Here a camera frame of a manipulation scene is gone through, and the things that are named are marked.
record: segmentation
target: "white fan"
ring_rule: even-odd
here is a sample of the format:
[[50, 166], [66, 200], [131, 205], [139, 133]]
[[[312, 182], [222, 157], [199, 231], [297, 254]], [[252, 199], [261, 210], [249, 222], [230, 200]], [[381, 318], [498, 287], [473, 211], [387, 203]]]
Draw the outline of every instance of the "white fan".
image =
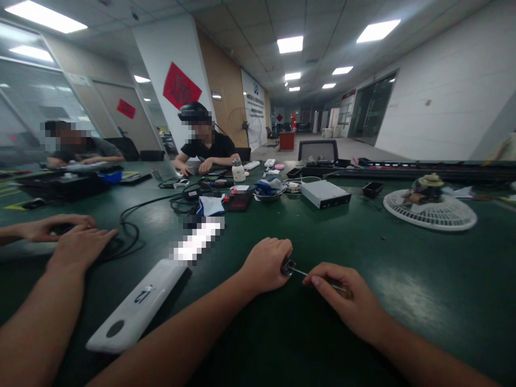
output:
[[383, 205], [394, 216], [409, 223], [440, 231], [469, 230], [477, 223], [477, 214], [451, 196], [441, 196], [438, 203], [406, 204], [407, 190], [385, 196]]

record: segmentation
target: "green table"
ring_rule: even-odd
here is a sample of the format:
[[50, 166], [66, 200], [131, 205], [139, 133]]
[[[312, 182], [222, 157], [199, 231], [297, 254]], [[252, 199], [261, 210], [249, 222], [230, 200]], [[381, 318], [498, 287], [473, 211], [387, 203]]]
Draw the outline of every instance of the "green table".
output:
[[[296, 162], [286, 164], [288, 171]], [[142, 173], [157, 168], [164, 178], [173, 175], [166, 162], [124, 167]], [[251, 172], [246, 182], [258, 180], [263, 168]], [[147, 332], [235, 273], [261, 239], [290, 238], [292, 258], [300, 270], [309, 271], [321, 261], [357, 269], [397, 320], [502, 384], [513, 385], [516, 214], [494, 203], [468, 202], [478, 214], [473, 229], [458, 234], [433, 232], [365, 204], [359, 189], [364, 180], [331, 181], [354, 194], [349, 205], [317, 210], [304, 197], [283, 195], [274, 203], [253, 200], [246, 213], [226, 214], [224, 234], [180, 280]], [[383, 194], [411, 184], [384, 183]], [[158, 189], [152, 179], [136, 187], [115, 187], [74, 204], [33, 211], [1, 209], [0, 225], [77, 212], [91, 214], [100, 227], [113, 228], [122, 210], [171, 193]], [[25, 198], [17, 196], [17, 201]], [[156, 262], [168, 257], [172, 243], [187, 233], [167, 200], [137, 210], [130, 219], [140, 226], [147, 245], [88, 274], [82, 313], [56, 385], [84, 385], [113, 360], [87, 351], [87, 340]], [[2, 248], [1, 324], [43, 273], [52, 249], [52, 244], [24, 242]], [[191, 384], [405, 385], [389, 362], [357, 339], [301, 280], [294, 274], [284, 288], [248, 305]]]

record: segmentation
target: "dark gray t-shirt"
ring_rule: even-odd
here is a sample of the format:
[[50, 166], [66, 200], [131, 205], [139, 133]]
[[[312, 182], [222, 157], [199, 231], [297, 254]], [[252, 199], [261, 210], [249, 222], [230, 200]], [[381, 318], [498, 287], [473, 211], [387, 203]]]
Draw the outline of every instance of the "dark gray t-shirt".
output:
[[54, 152], [51, 157], [68, 163], [71, 160], [82, 161], [92, 157], [123, 157], [120, 150], [110, 142], [97, 137], [88, 137], [86, 144], [78, 149], [61, 145], [62, 150]]

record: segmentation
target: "red poster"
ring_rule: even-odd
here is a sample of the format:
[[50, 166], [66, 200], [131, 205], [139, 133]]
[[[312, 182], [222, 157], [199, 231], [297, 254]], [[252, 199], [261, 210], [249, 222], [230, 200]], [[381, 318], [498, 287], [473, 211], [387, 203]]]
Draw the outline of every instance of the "red poster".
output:
[[172, 62], [163, 86], [163, 97], [180, 109], [187, 103], [197, 102], [201, 93], [202, 90]]
[[125, 102], [123, 99], [120, 99], [117, 110], [131, 119], [134, 118], [134, 114], [136, 113], [136, 109], [129, 105], [129, 103]]

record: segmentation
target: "white bottle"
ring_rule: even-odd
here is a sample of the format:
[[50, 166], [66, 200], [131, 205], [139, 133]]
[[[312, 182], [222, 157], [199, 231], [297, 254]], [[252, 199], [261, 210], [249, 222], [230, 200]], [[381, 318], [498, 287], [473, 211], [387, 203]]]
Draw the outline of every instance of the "white bottle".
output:
[[240, 159], [233, 160], [233, 168], [231, 168], [231, 172], [233, 172], [235, 183], [243, 182], [246, 179], [246, 170], [243, 168]]

